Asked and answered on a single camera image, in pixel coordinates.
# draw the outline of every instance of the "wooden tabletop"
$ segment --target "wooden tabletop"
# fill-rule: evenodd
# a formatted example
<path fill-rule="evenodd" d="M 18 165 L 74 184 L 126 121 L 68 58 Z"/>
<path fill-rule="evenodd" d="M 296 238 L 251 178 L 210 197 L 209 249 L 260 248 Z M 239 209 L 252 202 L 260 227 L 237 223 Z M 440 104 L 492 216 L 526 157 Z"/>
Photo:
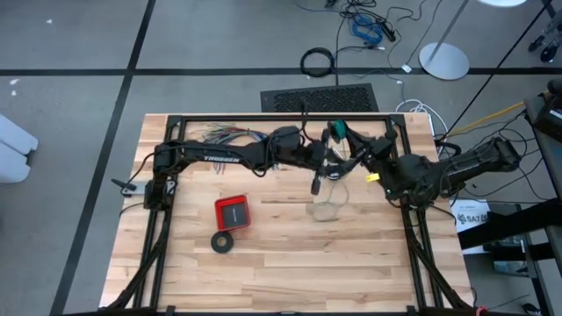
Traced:
<path fill-rule="evenodd" d="M 436 160 L 427 115 L 405 115 L 412 152 Z M 162 142 L 167 117 L 145 117 L 133 171 Z M 187 138 L 201 139 L 217 123 L 190 122 Z M 379 122 L 348 124 L 372 136 L 385 131 Z M 235 125 L 270 133 L 279 126 L 300 123 L 252 121 Z M 325 126 L 326 122 L 311 121 L 306 130 L 318 138 Z M 252 139 L 243 138 L 235 144 L 249 141 Z M 349 154 L 344 143 L 333 145 Z M 137 180 L 150 179 L 151 169 L 149 162 Z M 322 181 L 321 193 L 314 197 L 309 170 L 282 165 L 259 178 L 238 165 L 227 165 L 224 173 L 217 174 L 212 163 L 192 164 L 179 176 L 159 310 L 175 305 L 178 311 L 208 312 L 391 312 L 416 305 L 400 211 L 385 201 L 380 185 L 364 180 L 367 174 L 357 167 L 339 182 Z M 251 226 L 233 231 L 230 253 L 214 253 L 210 246 L 217 232 L 214 202 L 240 194 L 248 197 Z M 331 205 L 320 204 L 328 198 Z M 127 198 L 124 207 L 140 201 L 141 197 Z M 436 204 L 450 209 L 446 201 Z M 148 211 L 141 206 L 121 216 L 100 306 L 111 303 L 139 267 L 147 221 Z M 436 266 L 471 304 L 453 219 L 429 209 L 427 222 Z M 428 304 L 432 305 L 428 276 L 424 269 L 422 272 Z M 144 305 L 148 305 L 154 269 L 151 273 Z"/>

